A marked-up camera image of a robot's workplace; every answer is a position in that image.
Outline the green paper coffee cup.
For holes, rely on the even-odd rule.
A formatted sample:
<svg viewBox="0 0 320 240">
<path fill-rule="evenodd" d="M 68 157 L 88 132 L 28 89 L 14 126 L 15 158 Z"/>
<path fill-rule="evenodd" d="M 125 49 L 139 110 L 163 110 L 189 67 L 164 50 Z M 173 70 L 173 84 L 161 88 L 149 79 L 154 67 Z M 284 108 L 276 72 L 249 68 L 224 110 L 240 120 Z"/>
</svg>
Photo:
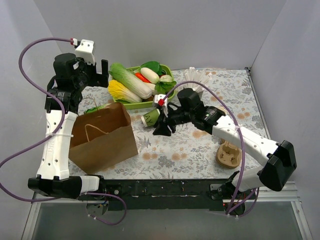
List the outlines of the green paper coffee cup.
<svg viewBox="0 0 320 240">
<path fill-rule="evenodd" d="M 160 110 L 158 108 L 155 108 L 152 111 L 149 111 L 144 115 L 142 115 L 140 118 L 143 126 L 145 128 L 154 126 L 158 120 L 159 115 L 160 115 Z"/>
</svg>

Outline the brown paper bag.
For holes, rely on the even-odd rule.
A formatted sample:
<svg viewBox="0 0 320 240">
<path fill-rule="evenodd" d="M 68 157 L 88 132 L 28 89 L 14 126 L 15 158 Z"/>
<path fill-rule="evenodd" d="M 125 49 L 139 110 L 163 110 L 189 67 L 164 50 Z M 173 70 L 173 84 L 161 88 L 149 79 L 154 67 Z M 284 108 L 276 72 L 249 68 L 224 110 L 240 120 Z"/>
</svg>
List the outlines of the brown paper bag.
<svg viewBox="0 0 320 240">
<path fill-rule="evenodd" d="M 88 175 L 138 155 L 131 118 L 122 103 L 78 116 L 68 158 Z"/>
</svg>

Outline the brown cardboard cup carrier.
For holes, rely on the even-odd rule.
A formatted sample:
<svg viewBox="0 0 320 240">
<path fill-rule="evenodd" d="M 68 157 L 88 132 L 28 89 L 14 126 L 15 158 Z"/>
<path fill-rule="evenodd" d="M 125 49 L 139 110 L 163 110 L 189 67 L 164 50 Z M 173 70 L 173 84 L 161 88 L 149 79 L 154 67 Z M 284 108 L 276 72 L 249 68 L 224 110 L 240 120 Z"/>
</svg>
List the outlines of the brown cardboard cup carrier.
<svg viewBox="0 0 320 240">
<path fill-rule="evenodd" d="M 242 150 L 224 139 L 216 152 L 216 162 L 224 168 L 235 169 L 242 161 Z"/>
</svg>

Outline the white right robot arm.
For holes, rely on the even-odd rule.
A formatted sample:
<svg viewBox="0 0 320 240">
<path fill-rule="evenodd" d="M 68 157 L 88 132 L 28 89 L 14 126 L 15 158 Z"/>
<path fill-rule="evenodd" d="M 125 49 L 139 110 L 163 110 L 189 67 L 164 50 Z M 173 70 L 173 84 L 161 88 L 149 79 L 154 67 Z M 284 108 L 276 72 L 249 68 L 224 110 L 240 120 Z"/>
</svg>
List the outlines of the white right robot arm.
<svg viewBox="0 0 320 240">
<path fill-rule="evenodd" d="M 237 199 L 244 192 L 267 187 L 280 192 L 297 168 L 295 150 L 287 140 L 279 143 L 264 138 L 253 131 L 236 125 L 232 118 L 214 106 L 206 106 L 198 93 L 185 88 L 177 94 L 180 105 L 167 102 L 165 95 L 154 97 L 159 117 L 153 134 L 171 136 L 177 125 L 192 123 L 197 129 L 217 136 L 232 145 L 242 148 L 259 164 L 259 167 L 234 172 L 227 181 L 212 190 L 216 199 Z"/>
</svg>

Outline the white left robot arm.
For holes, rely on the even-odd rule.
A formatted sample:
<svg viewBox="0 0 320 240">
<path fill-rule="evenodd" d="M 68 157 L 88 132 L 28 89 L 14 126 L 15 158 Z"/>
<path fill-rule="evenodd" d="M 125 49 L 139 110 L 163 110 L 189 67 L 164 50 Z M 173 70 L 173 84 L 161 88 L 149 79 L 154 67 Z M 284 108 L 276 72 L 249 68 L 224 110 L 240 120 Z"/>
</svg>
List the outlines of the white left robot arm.
<svg viewBox="0 0 320 240">
<path fill-rule="evenodd" d="M 69 151 L 72 130 L 78 116 L 85 87 L 109 85 L 108 61 L 101 61 L 98 73 L 92 60 L 73 53 L 54 58 L 55 76 L 47 84 L 49 96 L 45 100 L 46 137 L 43 155 L 36 176 L 28 179 L 28 188 L 45 197 L 77 199 L 89 192 L 95 200 L 106 196 L 100 175 L 70 176 Z"/>
</svg>

